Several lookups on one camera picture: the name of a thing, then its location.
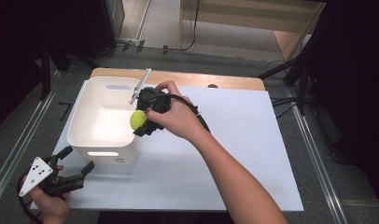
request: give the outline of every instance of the person's right hand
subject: person's right hand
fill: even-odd
[[[181,95],[174,81],[165,81],[160,83],[157,87],[155,87],[155,89],[158,91],[167,89],[169,93],[181,96],[192,104],[188,97]],[[169,111],[161,114],[153,111],[151,108],[148,108],[147,118],[159,123],[161,126],[169,130],[169,132],[189,141],[194,140],[196,134],[207,132],[190,108],[173,98]]]

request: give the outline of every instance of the forearm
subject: forearm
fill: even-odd
[[[286,223],[260,182],[210,133],[200,133],[192,139],[191,143],[204,158],[235,223]]]

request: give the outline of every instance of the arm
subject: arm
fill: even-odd
[[[173,81],[163,82],[156,88],[181,96]],[[168,112],[159,114],[149,109],[147,117],[198,149],[235,223],[287,223],[260,182],[204,129],[186,105],[172,100]]]

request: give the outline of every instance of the dark floor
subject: dark floor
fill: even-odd
[[[267,65],[266,62],[180,52],[169,52],[162,55],[157,50],[144,50],[141,53],[135,53],[135,49],[116,50],[96,62],[101,66],[112,68],[145,69],[151,67],[154,70],[243,77],[255,77],[264,72]],[[21,161],[17,164],[18,166],[14,169],[12,177],[8,180],[5,190],[0,196],[0,223],[28,222],[16,199],[17,179],[35,156],[47,156],[53,151],[67,119],[63,116],[67,108],[65,103],[71,104],[75,101],[83,81],[89,78],[91,69],[83,62],[72,61],[70,70],[60,74],[61,78],[58,79],[60,81],[56,85],[56,92],[50,101],[48,110],[31,136],[31,141],[25,144],[23,152],[19,155]],[[266,90],[271,97],[288,97],[287,87],[279,79],[283,76],[284,73],[264,81]],[[34,113],[40,94],[41,86],[37,86],[1,125],[0,169],[11,150],[15,148],[22,131]],[[288,108],[289,105],[278,106],[275,109],[276,116]],[[310,160],[294,112],[295,107],[280,117],[278,124],[294,176],[298,182],[305,211],[286,213],[286,217],[289,223],[338,223],[334,221],[326,201],[326,195],[320,187],[315,166]],[[379,223],[379,203],[367,177],[352,165],[341,165],[334,161],[326,135],[308,107],[305,108],[305,119],[343,207],[346,223]],[[97,223],[98,216],[98,211],[73,210],[70,223]]]

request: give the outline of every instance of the hand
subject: hand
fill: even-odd
[[[59,171],[61,171],[63,169],[63,166],[58,165],[57,168]],[[68,196],[69,193],[65,193],[62,198],[51,197],[46,194],[39,186],[30,190],[30,197],[33,199],[33,201],[35,201],[35,204],[44,215],[44,223],[66,222],[69,214],[69,208],[64,200],[66,200]]]
[[[169,93],[181,96],[192,104],[188,97],[181,95],[174,81],[163,82],[155,87],[155,89],[158,91],[167,89]],[[197,133],[206,132],[202,123],[198,120],[190,108],[173,98],[169,111],[161,114],[153,111],[151,108],[148,108],[147,118],[159,123],[161,126],[169,130],[169,132],[189,141],[194,140]]]

